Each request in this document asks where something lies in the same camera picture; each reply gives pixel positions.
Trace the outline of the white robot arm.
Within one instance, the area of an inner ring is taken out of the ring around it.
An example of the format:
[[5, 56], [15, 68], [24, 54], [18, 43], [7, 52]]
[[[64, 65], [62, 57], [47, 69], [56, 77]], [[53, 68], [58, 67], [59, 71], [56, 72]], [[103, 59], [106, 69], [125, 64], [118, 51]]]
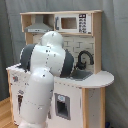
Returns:
[[23, 95], [18, 128], [44, 128], [50, 108], [54, 77], [68, 77], [74, 58], [63, 48], [63, 37], [49, 31], [38, 44], [26, 45], [20, 55], [21, 67], [30, 72], [28, 85]]

